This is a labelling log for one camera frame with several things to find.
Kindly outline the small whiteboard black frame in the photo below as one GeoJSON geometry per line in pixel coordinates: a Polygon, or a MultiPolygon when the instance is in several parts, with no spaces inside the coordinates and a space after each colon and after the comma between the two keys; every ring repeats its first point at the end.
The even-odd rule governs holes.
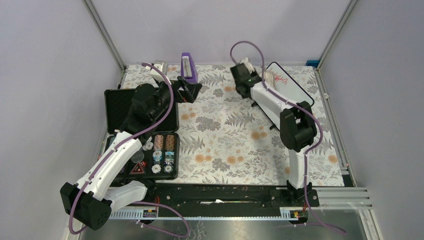
{"type": "MultiPolygon", "coordinates": [[[[308,102],[311,106],[315,101],[313,98],[297,83],[289,72],[280,66],[277,62],[272,62],[266,70],[273,72],[275,77],[275,92],[283,96],[292,103],[308,102]]],[[[285,102],[274,96],[266,89],[261,82],[255,84],[251,89],[251,98],[261,108],[264,114],[272,122],[271,128],[280,128],[280,112],[289,108],[285,102]]]]}

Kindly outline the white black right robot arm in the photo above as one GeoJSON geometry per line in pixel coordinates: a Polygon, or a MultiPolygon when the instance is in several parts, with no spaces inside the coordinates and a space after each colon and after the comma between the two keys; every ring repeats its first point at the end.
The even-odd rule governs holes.
{"type": "Polygon", "coordinates": [[[317,126],[308,102],[294,102],[279,93],[275,79],[268,71],[259,75],[249,62],[240,62],[230,68],[236,91],[262,108],[268,118],[278,125],[281,142],[289,152],[290,174],[287,180],[287,201],[301,205],[312,189],[308,180],[310,147],[317,135],[317,126]]]}

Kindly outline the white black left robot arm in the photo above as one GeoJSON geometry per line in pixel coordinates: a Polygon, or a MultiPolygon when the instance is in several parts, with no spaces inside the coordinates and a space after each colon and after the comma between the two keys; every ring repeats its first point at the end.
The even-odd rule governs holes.
{"type": "Polygon", "coordinates": [[[83,177],[74,184],[64,183],[60,189],[71,234],[78,235],[86,228],[101,228],[111,213],[134,202],[144,206],[154,202],[154,190],[137,180],[112,191],[108,188],[142,148],[142,139],[148,139],[155,132],[177,103],[194,103],[202,87],[201,83],[179,76],[176,81],[166,78],[158,87],[144,83],[135,88],[114,142],[83,177]]]}

